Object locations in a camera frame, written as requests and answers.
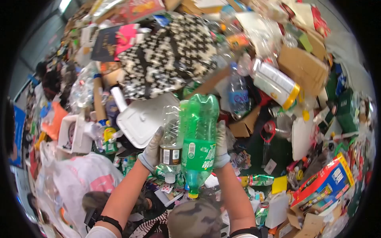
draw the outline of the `forearm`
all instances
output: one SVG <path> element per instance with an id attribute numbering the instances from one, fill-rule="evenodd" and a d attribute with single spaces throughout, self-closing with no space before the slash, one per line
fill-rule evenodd
<path id="1" fill-rule="evenodd" d="M 250 200 L 235 176 L 233 167 L 227 163 L 214 169 L 221 188 L 225 208 L 229 215 L 230 231 L 255 227 L 255 214 Z"/>
<path id="2" fill-rule="evenodd" d="M 124 229 L 148 174 L 149 170 L 140 160 L 137 160 L 130 172 L 111 193 L 101 215 L 117 220 Z M 117 237 L 121 237 L 118 229 L 112 224 L 99 221 L 95 225 L 104 226 L 114 232 Z"/>

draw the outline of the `gray work glove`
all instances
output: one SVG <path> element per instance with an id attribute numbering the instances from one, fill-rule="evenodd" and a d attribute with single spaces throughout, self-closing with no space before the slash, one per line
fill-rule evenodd
<path id="1" fill-rule="evenodd" d="M 164 129 L 161 126 L 157 129 L 143 153 L 138 155 L 140 162 L 151 172 L 153 172 L 155 167 L 159 164 L 159 143 L 163 134 Z"/>
<path id="2" fill-rule="evenodd" d="M 216 154 L 213 168 L 222 168 L 229 161 L 230 155 L 227 153 L 225 121 L 221 120 L 217 124 Z"/>

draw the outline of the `black and white patterned bag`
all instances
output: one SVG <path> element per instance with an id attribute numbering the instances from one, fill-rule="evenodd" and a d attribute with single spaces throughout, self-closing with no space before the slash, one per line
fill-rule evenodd
<path id="1" fill-rule="evenodd" d="M 205 20 L 189 14 L 172 19 L 155 35 L 118 55 L 126 72 L 125 97 L 155 98 L 215 70 L 216 48 Z"/>

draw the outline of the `pink paper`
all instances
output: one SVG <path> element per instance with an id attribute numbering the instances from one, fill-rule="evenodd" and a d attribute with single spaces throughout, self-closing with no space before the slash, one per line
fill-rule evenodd
<path id="1" fill-rule="evenodd" d="M 135 44 L 136 32 L 139 26 L 140 24 L 129 24 L 129 25 L 121 26 L 119 28 L 119 32 L 126 38 L 126 40 L 124 40 L 118 34 L 115 35 L 115 38 L 117 40 L 117 48 L 115 50 L 114 60 L 118 61 L 119 58 L 117 57 L 117 55 L 127 50 L 128 48 L 130 48 L 131 46 Z"/>

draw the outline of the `black wristband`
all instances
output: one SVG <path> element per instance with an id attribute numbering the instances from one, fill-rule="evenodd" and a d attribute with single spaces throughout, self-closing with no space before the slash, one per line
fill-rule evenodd
<path id="1" fill-rule="evenodd" d="M 122 232 L 123 232 L 122 227 L 119 225 L 119 222 L 117 220 L 112 219 L 111 217 L 108 217 L 108 216 L 99 216 L 97 218 L 96 222 L 100 221 L 100 220 L 103 222 L 108 222 L 111 225 L 115 226 L 120 231 L 120 234 L 122 234 Z"/>
<path id="2" fill-rule="evenodd" d="M 250 227 L 250 228 L 236 230 L 235 232 L 230 234 L 229 238 L 235 237 L 237 235 L 242 235 L 242 234 L 252 234 L 258 238 L 261 238 L 261 235 L 257 227 Z"/>

